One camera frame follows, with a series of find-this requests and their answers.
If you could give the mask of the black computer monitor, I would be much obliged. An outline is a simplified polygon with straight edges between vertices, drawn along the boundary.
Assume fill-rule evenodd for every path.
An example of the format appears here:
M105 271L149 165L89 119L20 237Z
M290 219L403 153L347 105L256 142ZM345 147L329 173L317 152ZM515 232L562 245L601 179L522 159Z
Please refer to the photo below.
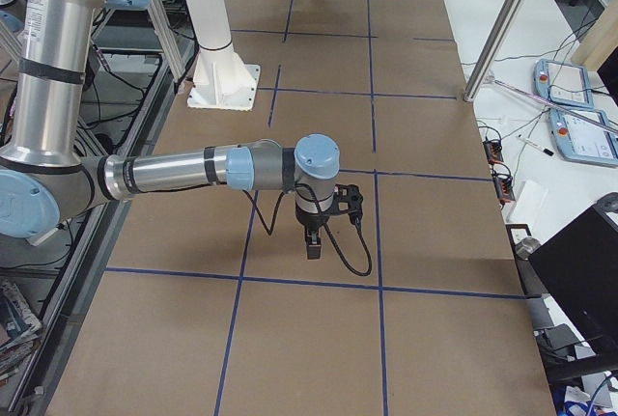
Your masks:
M597 353L617 350L617 224L599 206L533 252L537 276Z

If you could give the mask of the black marker pen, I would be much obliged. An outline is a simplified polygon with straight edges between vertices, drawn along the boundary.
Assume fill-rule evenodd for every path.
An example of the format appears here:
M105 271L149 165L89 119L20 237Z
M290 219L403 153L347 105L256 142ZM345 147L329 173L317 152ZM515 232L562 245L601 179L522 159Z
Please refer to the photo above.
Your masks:
M543 154L545 154L547 156L554 156L554 151L552 151L549 148L546 148L544 146L541 146L541 145L535 143L534 141L532 141L531 139L529 139L527 137L519 135L518 139L521 140L522 143L524 143L525 145L527 145L527 146L529 146L529 147L531 147L531 148L533 148L533 149L535 149L535 150L537 150L537 151L539 151L539 152L541 152L541 153L543 153Z

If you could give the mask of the blue teach pendant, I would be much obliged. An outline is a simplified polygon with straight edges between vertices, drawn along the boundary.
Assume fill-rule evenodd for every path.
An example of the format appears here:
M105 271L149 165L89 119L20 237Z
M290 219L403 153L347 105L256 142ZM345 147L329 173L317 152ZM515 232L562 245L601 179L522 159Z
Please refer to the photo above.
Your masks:
M592 86L584 66L540 59L534 68L536 93L555 104L593 109Z
M617 136L578 117L551 108L555 147L571 162L617 167Z

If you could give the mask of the orange black connector box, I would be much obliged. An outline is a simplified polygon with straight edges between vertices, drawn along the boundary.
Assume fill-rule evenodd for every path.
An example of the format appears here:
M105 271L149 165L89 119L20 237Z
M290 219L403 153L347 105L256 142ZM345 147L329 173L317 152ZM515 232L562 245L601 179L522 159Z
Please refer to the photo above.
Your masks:
M490 165L503 163L502 143L499 139L486 139L483 147Z

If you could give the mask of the aluminium frame post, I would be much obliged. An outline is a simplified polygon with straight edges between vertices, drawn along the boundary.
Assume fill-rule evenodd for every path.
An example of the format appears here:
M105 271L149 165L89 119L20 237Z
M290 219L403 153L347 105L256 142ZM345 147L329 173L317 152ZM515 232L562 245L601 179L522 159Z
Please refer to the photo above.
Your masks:
M524 0L504 0L484 47L463 91L463 99L473 102L489 74L492 63L504 43Z

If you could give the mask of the upper blue teach pendant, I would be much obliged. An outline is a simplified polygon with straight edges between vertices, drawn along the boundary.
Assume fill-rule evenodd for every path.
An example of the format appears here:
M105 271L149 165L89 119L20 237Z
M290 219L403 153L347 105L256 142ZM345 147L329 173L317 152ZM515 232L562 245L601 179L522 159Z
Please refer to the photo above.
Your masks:
M536 93L555 104L593 109L592 86L584 66L540 59L534 68Z

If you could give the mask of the white paper box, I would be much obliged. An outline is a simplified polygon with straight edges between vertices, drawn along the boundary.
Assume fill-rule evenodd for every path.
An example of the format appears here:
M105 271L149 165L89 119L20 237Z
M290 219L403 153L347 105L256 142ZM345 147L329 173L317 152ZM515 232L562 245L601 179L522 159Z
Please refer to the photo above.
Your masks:
M549 189L534 180L525 180L515 203L506 217L509 224L527 224L537 221L548 196Z

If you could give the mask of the lower blue teach pendant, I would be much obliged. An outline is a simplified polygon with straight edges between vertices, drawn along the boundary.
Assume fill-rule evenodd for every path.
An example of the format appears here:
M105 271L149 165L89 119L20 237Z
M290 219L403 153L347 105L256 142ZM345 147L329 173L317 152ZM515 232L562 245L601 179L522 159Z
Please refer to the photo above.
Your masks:
M617 167L617 136L578 117L551 108L555 147L571 162Z

